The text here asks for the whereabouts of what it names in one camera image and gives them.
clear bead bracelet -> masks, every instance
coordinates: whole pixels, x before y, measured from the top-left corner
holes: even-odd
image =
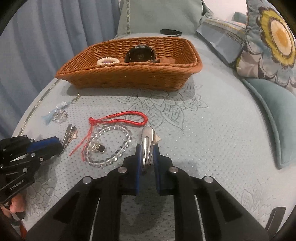
[[[112,163],[116,162],[118,158],[122,157],[123,152],[125,152],[126,148],[128,148],[130,145],[129,143],[132,140],[132,132],[122,124],[118,124],[118,125],[112,124],[112,125],[107,125],[102,127],[96,124],[96,126],[98,126],[98,130],[89,138],[89,141],[87,142],[83,150],[83,157],[84,157],[84,160],[88,162],[90,166],[105,167],[107,165],[111,165]],[[100,142],[98,141],[99,136],[111,130],[122,131],[126,136],[125,141],[121,146],[119,146],[119,148],[115,151],[115,153],[112,154],[106,160],[95,160],[95,158],[93,157],[93,153],[104,151],[104,150],[100,151],[100,149],[102,149],[102,144],[100,144]]]

black gemstone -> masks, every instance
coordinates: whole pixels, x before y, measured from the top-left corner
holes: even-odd
[[[99,147],[97,148],[97,150],[99,151],[99,152],[104,152],[105,151],[105,146],[103,146],[103,145],[99,145]]]

floral pillow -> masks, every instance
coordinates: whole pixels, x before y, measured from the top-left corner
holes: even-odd
[[[247,0],[247,6],[246,38],[237,73],[270,80],[296,95],[295,37],[267,0]]]

metal clip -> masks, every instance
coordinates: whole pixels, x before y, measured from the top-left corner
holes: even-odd
[[[144,126],[142,130],[142,172],[146,173],[151,164],[153,146],[155,144],[155,130],[151,126]]]
[[[79,98],[80,98],[80,94],[77,93],[77,96],[71,101],[71,103],[75,104],[78,101]]]

basket rim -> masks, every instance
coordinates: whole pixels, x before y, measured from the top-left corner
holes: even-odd
[[[64,67],[67,66],[77,55],[81,54],[82,52],[86,51],[87,49],[91,49],[94,47],[97,47],[98,45],[103,45],[103,44],[110,44],[111,42],[121,42],[122,40],[138,40],[138,39],[173,39],[174,41],[177,40],[179,42],[184,42],[185,44],[188,44],[188,47],[190,48],[190,51],[192,51],[195,55],[195,61],[191,62],[190,64],[171,64],[171,63],[148,63],[148,62],[131,62],[131,63],[117,63],[117,64],[112,64],[112,65],[93,65],[89,67],[84,67],[84,68],[79,68],[79,69],[74,69],[74,70],[69,70],[69,71],[63,71]],[[67,61],[56,73],[56,77],[64,74],[70,74],[74,72],[80,72],[80,71],[86,71],[86,70],[97,70],[97,71],[102,71],[102,70],[107,70],[107,69],[117,69],[117,70],[125,70],[125,69],[131,69],[133,67],[138,68],[139,66],[151,66],[155,70],[161,70],[161,69],[167,69],[168,67],[173,67],[175,68],[175,71],[184,71],[186,69],[187,71],[190,68],[202,68],[202,61],[201,58],[196,51],[194,45],[187,39],[185,38],[176,38],[176,37],[137,37],[137,38],[126,38],[126,39],[114,39],[114,40],[109,40],[109,41],[104,41],[101,43],[96,43],[93,44],[89,47],[87,47],[85,50],[83,50],[76,56],[74,56],[72,59]]]

